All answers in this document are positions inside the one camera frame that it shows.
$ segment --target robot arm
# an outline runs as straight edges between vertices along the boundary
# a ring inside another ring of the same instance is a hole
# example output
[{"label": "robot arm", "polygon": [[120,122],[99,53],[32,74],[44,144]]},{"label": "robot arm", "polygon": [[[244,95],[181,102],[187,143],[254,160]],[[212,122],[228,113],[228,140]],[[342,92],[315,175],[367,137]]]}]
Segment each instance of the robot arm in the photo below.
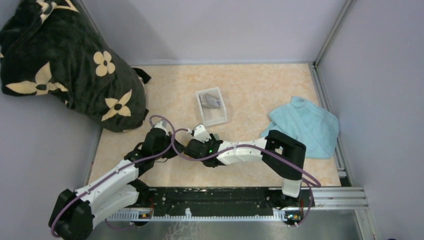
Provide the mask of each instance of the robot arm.
[{"label": "robot arm", "polygon": [[[194,159],[211,157],[202,161],[207,167],[263,161],[282,177],[282,194],[291,199],[299,197],[302,174],[269,154],[263,154],[262,150],[285,157],[302,169],[306,151],[302,143],[275,130],[270,131],[267,137],[245,142],[220,140],[218,135],[209,134],[203,125],[198,125],[191,134],[193,139],[186,147],[174,142],[177,153],[173,148],[168,148],[172,136],[166,130],[166,123],[159,121],[146,135],[144,142],[139,143],[115,168],[87,186],[75,191],[63,191],[53,209],[49,227],[53,227],[65,240],[86,239],[100,222],[120,209],[131,205],[149,206],[149,187],[137,178],[151,169],[155,160],[170,159],[182,152]],[[157,157],[138,161],[153,156]],[[66,205],[83,193],[84,196],[65,209]],[[52,226],[61,211],[64,211],[63,215]]]},{"label": "robot arm", "polygon": [[[159,121],[146,135],[144,142],[139,143],[108,173],[75,191],[69,189],[63,191],[57,198],[48,222],[49,227],[52,227],[54,220],[65,206],[82,193],[86,194],[73,203],[54,226],[54,231],[66,240],[85,239],[111,214],[126,206],[148,202],[146,192],[149,191],[149,187],[137,178],[151,169],[155,160],[173,158],[177,153],[170,148],[158,157],[136,164],[132,163],[142,158],[155,156],[163,152],[170,144],[171,134],[166,131],[166,123]],[[180,152],[184,149],[179,142],[175,141],[175,144]]]},{"label": "robot arm", "polygon": [[261,150],[247,147],[256,146],[289,160],[292,164],[303,169],[306,146],[301,142],[276,130],[269,131],[268,136],[252,141],[229,142],[219,139],[217,134],[209,134],[203,125],[198,125],[191,133],[193,138],[184,150],[184,153],[198,159],[223,152],[218,156],[204,160],[206,167],[217,167],[243,162],[265,162],[272,170],[282,177],[282,193],[285,196],[297,198],[302,185],[302,173],[294,171],[285,163],[276,160]]}]

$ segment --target orange marbled floor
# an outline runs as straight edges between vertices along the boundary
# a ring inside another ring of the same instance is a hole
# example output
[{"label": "orange marbled floor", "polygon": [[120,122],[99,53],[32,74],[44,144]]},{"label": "orange marbled floor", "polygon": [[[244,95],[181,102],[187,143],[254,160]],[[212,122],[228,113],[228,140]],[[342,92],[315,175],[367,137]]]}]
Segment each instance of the orange marbled floor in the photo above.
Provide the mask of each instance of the orange marbled floor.
[{"label": "orange marbled floor", "polygon": [[[318,104],[307,64],[224,64],[143,66],[152,79],[146,84],[151,115],[167,117],[176,128],[193,128],[202,122],[196,91],[219,87],[228,112],[228,123],[208,127],[227,141],[259,138],[270,123],[268,113],[300,96]],[[110,169],[143,141],[150,125],[125,133],[103,130],[90,182]],[[190,136],[180,133],[186,144]],[[304,169],[323,186],[340,186],[336,164],[330,159],[306,159]],[[200,162],[175,157],[156,163],[140,177],[151,187],[268,187],[282,180],[263,162],[235,163],[209,168]]]}]

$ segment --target metal floor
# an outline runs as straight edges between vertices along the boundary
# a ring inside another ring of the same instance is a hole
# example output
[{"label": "metal floor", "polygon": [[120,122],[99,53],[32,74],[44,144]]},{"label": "metal floor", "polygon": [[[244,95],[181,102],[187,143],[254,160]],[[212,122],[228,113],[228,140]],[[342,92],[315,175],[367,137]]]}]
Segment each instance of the metal floor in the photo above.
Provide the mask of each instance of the metal floor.
[{"label": "metal floor", "polygon": [[[112,222],[127,227],[127,222]],[[299,228],[282,222],[150,222],[143,227],[116,231],[104,222],[89,240],[359,240],[362,239],[353,210],[312,211]]]}]

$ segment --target yellow flower pattern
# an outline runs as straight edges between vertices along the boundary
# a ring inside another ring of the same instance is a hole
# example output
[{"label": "yellow flower pattern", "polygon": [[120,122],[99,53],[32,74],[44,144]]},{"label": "yellow flower pattern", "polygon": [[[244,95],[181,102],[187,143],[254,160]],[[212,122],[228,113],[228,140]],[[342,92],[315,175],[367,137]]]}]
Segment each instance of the yellow flower pattern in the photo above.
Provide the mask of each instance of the yellow flower pattern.
[{"label": "yellow flower pattern", "polygon": [[52,72],[50,71],[50,62],[47,62],[44,66],[38,70],[35,74],[35,82],[33,81],[21,81],[7,84],[10,90],[19,94],[33,94],[44,95],[49,91],[61,90],[62,92],[68,92],[68,89],[60,84],[59,82],[52,83]]},{"label": "yellow flower pattern", "polygon": [[48,4],[44,0],[37,0],[36,1],[41,6],[41,24],[44,23],[44,21],[50,16],[50,14],[53,12],[53,9],[56,8],[58,5],[54,1],[51,2],[51,4]]},{"label": "yellow flower pattern", "polygon": [[94,53],[94,62],[98,64],[95,69],[95,74],[99,77],[103,77],[106,74],[113,74],[115,72],[115,64],[112,61],[112,55],[108,51],[104,51],[103,54],[99,51]]},{"label": "yellow flower pattern", "polygon": [[103,122],[105,120],[108,120],[116,114],[124,117],[131,117],[131,111],[125,105],[130,100],[132,92],[132,89],[129,90],[129,92],[125,93],[119,100],[115,98],[105,98],[104,101],[109,107],[109,111],[105,115],[103,115],[101,121]]},{"label": "yellow flower pattern", "polygon": [[65,2],[68,4],[68,6],[62,6],[62,5],[57,5],[56,9],[66,9],[66,10],[70,10],[70,11],[74,11],[79,13],[80,11],[78,11],[78,9],[72,4],[71,0],[65,0]]}]

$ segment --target lavender wall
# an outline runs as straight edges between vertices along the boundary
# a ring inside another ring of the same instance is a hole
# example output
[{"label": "lavender wall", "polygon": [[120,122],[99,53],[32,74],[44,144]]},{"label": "lavender wall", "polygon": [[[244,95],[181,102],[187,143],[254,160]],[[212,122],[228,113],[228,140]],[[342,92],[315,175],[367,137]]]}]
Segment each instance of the lavender wall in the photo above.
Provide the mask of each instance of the lavender wall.
[{"label": "lavender wall", "polygon": [[133,65],[312,62],[345,0],[84,0]]},{"label": "lavender wall", "polygon": [[357,1],[319,66],[381,239],[422,239],[424,1]]},{"label": "lavender wall", "polygon": [[[18,0],[2,0],[0,26]],[[100,128],[53,96],[0,93],[0,239],[56,239],[48,221],[66,188],[82,187]]]}]

